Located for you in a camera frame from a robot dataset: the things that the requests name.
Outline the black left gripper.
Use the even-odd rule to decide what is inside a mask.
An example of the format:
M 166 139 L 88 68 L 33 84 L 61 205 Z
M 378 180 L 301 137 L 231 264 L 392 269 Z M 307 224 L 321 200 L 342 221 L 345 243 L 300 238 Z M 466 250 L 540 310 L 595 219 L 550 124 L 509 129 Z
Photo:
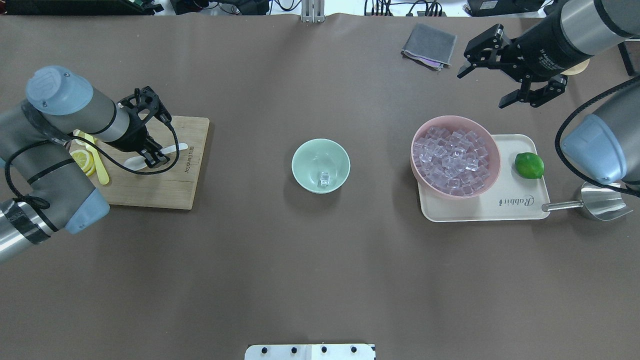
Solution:
M 144 164 L 150 169 L 163 166 L 170 158 L 162 152 L 162 146 L 153 139 L 147 130 L 147 123 L 157 119 L 172 129 L 172 116 L 160 100 L 160 96 L 150 86 L 136 88 L 130 96 L 119 103 L 125 111 L 125 132 L 118 139 L 107 144 L 121 152 L 142 154 Z

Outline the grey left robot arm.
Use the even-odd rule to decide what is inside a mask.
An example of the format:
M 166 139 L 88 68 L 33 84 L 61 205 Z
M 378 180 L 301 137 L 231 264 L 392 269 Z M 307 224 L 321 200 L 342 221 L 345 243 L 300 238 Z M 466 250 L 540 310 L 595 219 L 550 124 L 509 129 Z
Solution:
M 0 119 L 1 178 L 13 196 L 1 203 L 1 262 L 59 230 L 76 234 L 110 211 L 67 150 L 78 130 L 121 152 L 142 156 L 151 174 L 178 162 L 149 134 L 152 118 L 171 132 L 172 117 L 150 87 L 115 102 L 84 77 L 50 65 L 28 80 L 26 98 Z

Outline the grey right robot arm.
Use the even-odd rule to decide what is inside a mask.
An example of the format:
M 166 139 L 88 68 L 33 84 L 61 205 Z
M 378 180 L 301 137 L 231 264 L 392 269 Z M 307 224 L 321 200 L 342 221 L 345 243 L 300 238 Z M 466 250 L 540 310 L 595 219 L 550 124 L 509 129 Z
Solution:
M 586 61 L 574 89 L 599 91 L 558 128 L 555 150 L 572 173 L 598 187 L 621 182 L 621 193 L 639 195 L 639 77 L 623 79 L 619 63 L 605 64 L 624 41 L 639 35 L 637 0 L 569 0 L 516 38 L 502 24 L 471 39 L 458 78 L 474 69 L 499 70 L 519 83 L 500 99 L 533 108 L 570 88 L 566 71 Z

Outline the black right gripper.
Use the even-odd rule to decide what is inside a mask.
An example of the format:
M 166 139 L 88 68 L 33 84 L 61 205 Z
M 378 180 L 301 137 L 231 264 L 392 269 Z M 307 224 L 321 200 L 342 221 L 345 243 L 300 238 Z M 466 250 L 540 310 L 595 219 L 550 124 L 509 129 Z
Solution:
M 463 53 L 466 63 L 457 73 L 462 79 L 477 68 L 499 69 L 521 87 L 503 96 L 499 109 L 515 103 L 537 108 L 565 93 L 569 78 L 563 71 L 563 30 L 532 27 L 516 38 L 505 35 L 501 23 L 471 39 Z M 531 89 L 532 84 L 542 88 Z

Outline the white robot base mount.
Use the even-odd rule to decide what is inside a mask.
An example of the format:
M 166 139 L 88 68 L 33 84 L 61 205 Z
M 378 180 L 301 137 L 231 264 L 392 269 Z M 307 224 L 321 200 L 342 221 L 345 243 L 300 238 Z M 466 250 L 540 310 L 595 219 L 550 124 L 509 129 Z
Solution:
M 311 343 L 254 344 L 247 347 L 245 360 L 376 360 L 374 344 Z

